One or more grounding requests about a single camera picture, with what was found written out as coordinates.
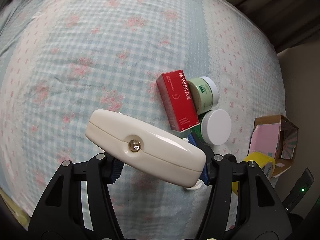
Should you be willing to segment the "brown curtain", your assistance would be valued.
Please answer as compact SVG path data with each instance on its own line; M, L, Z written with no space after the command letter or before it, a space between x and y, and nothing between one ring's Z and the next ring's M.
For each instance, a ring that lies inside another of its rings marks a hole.
M245 14L276 52L319 35L319 0L226 0Z

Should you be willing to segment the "white glossy rectangular case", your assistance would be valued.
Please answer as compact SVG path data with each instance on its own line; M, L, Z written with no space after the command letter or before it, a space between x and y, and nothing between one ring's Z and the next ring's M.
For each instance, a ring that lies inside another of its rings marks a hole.
M206 155L198 147L160 128L104 109L94 111L86 137L119 161L160 180L193 187Z

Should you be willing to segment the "green striped white-lid jar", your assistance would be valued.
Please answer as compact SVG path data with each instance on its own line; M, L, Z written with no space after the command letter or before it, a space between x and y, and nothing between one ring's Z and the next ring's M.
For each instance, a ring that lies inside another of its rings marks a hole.
M200 124L193 127L191 131L208 145L222 145L231 135L231 117L223 109L216 109L199 115L199 122Z

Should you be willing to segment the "white supplement bottle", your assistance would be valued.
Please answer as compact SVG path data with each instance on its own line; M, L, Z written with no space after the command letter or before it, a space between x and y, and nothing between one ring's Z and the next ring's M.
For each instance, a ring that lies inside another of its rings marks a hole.
M184 138L184 140L187 140L190 144L198 147L198 144L196 142L196 140L194 139L193 135L192 134L189 134L187 138ZM198 190L200 189L201 187L203 187L203 185L205 184L205 180L206 180L206 168L204 167L203 168L203 171L199 177L199 179L197 180L197 182L195 183L194 186L192 187L185 187L185 189L187 191L195 191L195 190Z

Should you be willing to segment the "yellow tape roll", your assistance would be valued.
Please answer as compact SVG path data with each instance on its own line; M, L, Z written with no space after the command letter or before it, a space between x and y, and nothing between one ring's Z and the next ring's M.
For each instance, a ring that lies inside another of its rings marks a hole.
M249 162L254 161L263 171L264 175L268 180L271 180L272 174L275 169L276 161L274 158L265 155L261 152L252 152L250 153L243 161Z

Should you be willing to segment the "light green cream jar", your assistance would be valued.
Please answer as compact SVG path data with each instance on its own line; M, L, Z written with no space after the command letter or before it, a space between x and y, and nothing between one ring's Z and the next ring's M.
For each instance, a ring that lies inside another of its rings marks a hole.
M218 103L220 94L214 81L201 76L187 81L197 115L212 110Z

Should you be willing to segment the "brown cardboard box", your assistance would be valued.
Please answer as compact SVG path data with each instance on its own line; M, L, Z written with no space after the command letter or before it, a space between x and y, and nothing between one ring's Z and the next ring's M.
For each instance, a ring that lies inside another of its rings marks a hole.
M261 152L275 159L271 178L277 178L295 162L298 143L298 127L283 115L256 118L249 152Z

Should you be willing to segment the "red Marubi box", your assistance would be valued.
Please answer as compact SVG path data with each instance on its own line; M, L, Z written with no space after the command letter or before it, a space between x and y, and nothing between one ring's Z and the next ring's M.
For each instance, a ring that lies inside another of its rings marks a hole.
M163 73L156 83L173 131L181 133L199 125L183 70Z

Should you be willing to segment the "floral checkered bed sheet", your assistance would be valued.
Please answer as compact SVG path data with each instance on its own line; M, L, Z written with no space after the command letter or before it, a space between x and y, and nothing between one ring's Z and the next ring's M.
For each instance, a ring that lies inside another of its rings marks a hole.
M61 162L99 152L85 137L106 109L165 131L156 80L210 77L231 117L214 147L238 161L254 120L285 114L266 35L224 0L11 0L1 10L1 188L31 215Z

